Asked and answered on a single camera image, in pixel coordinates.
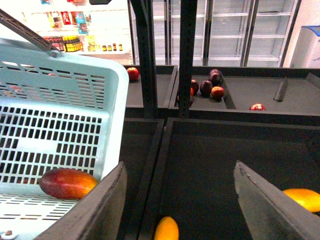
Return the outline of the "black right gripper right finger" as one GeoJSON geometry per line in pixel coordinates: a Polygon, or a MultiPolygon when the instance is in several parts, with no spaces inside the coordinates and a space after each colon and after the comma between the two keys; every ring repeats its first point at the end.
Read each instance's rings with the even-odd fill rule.
{"type": "Polygon", "coordinates": [[[238,203],[254,240],[318,240],[320,218],[265,178],[237,161],[233,171],[238,203]]]}

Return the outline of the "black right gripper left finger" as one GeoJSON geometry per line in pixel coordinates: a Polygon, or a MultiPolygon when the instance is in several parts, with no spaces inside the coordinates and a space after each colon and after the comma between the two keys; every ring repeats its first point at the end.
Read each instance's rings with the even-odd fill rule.
{"type": "Polygon", "coordinates": [[[115,240],[125,206],[127,170],[118,165],[37,240],[115,240]]]}

